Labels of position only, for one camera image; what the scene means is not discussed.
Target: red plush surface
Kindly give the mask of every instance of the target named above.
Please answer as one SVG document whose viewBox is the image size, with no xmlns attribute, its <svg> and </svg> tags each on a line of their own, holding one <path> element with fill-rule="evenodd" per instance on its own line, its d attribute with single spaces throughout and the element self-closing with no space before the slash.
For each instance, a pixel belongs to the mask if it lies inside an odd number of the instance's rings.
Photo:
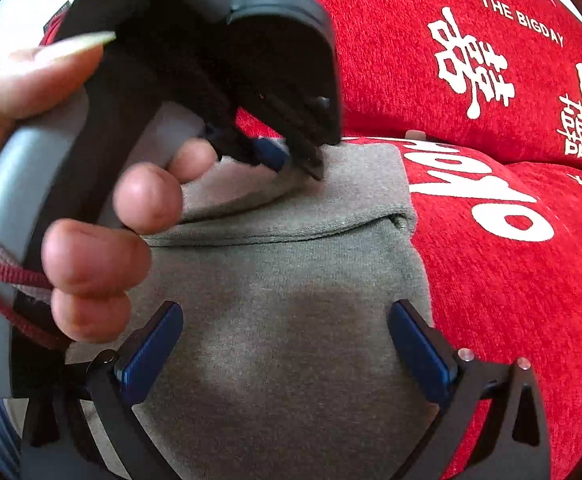
<svg viewBox="0 0 582 480">
<path fill-rule="evenodd" d="M 418 213 L 413 243 L 437 327 L 482 358 L 529 357 L 549 422 L 552 478 L 563 479 L 582 455 L 582 186 L 565 176 L 582 172 L 509 169 L 468 148 L 392 142 Z M 475 184 L 484 178 L 487 186 Z"/>
<path fill-rule="evenodd" d="M 349 130 L 388 137 L 423 130 L 429 137 L 469 146 L 503 163 L 528 160 L 582 168 L 582 157 L 565 155 L 567 137 L 557 132 L 564 131 L 559 97 L 568 94 L 581 101 L 575 65 L 582 62 L 582 24 L 558 0 L 486 0 L 486 6 L 483 0 L 320 1 L 335 22 Z M 498 3 L 508 7 L 500 10 Z M 457 93 L 439 78 L 436 54 L 445 47 L 434 40 L 429 24 L 446 21 L 445 7 L 462 38 L 472 35 L 506 59 L 507 68 L 499 72 L 493 64 L 469 59 L 468 72 L 482 66 L 512 84 L 515 96 L 508 99 L 508 106 L 504 97 L 487 102 L 476 86 L 480 116 L 469 119 L 469 79 L 459 76 L 456 85 L 461 87 L 464 81 L 466 91 Z M 532 27 L 540 32 L 521 25 L 516 11 L 535 20 Z M 455 51 L 464 61 L 460 48 Z M 448 60 L 446 65 L 451 72 L 463 70 L 452 68 Z M 575 119 L 579 111 L 570 109 L 574 111 L 570 119 Z M 573 127 L 568 133 L 577 149 L 582 142 L 572 131 Z"/>
</svg>

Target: gray cloth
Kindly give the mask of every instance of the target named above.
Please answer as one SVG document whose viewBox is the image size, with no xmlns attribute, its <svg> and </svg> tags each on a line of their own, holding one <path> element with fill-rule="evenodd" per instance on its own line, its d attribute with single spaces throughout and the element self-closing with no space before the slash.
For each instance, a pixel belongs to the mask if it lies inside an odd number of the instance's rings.
<svg viewBox="0 0 582 480">
<path fill-rule="evenodd" d="M 250 182 L 246 200 L 276 186 L 282 196 L 147 238 L 153 267 L 132 291 L 127 333 L 162 300 L 181 304 L 185 330 L 134 411 L 185 479 L 386 480 L 434 416 L 386 326 L 397 298 L 431 322 L 400 154 L 376 144 L 325 156 L 325 182 L 298 180 L 295 190 L 262 169 L 221 164 L 185 188 L 186 218 L 200 218 L 196 201 L 221 211 L 210 194 L 227 171 Z M 231 208 L 239 186 L 226 187 L 240 178 L 216 187 Z M 72 357 L 100 349 L 78 346 Z"/>
</svg>

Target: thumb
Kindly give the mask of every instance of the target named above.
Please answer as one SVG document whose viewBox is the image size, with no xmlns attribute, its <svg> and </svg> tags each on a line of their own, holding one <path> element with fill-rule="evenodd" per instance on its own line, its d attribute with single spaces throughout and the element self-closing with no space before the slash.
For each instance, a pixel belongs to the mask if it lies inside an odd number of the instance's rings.
<svg viewBox="0 0 582 480">
<path fill-rule="evenodd" d="M 0 64 L 0 150 L 16 121 L 67 99 L 96 70 L 113 32 L 83 34 L 49 46 L 20 50 Z"/>
</svg>

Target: silver screw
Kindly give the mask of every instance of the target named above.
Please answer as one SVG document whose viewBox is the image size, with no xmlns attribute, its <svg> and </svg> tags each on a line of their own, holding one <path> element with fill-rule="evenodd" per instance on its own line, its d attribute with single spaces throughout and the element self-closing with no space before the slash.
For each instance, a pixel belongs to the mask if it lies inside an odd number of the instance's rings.
<svg viewBox="0 0 582 480">
<path fill-rule="evenodd" d="M 462 361 L 465 361 L 467 363 L 469 363 L 475 359 L 475 354 L 473 353 L 473 350 L 471 350 L 470 348 L 460 348 L 457 351 L 457 356 Z"/>
<path fill-rule="evenodd" d="M 518 357 L 516 362 L 522 370 L 529 370 L 531 367 L 531 362 L 526 357 Z"/>
</svg>

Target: blue gripper pad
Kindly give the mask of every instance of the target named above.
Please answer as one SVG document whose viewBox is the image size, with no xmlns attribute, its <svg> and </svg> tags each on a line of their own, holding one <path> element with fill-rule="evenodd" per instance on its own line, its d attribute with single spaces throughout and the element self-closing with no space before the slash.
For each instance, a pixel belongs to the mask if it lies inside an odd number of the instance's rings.
<svg viewBox="0 0 582 480">
<path fill-rule="evenodd" d="M 132 332 L 120 346 L 114 373 L 120 382 L 120 397 L 127 406 L 145 401 L 183 326 L 180 305 L 165 301 L 149 322 Z"/>
<path fill-rule="evenodd" d="M 451 384 L 457 377 L 457 366 L 449 362 L 449 356 L 444 359 L 440 355 L 441 349 L 436 350 L 425 335 L 425 332 L 437 331 L 428 327 L 411 304 L 404 300 L 393 303 L 387 321 L 393 345 L 418 381 L 424 396 L 429 402 L 445 406 L 450 399 Z"/>
<path fill-rule="evenodd" d="M 253 141 L 258 160 L 270 170 L 279 173 L 282 167 L 289 159 L 289 154 L 278 146 L 273 140 L 266 137 L 260 137 Z"/>
</svg>

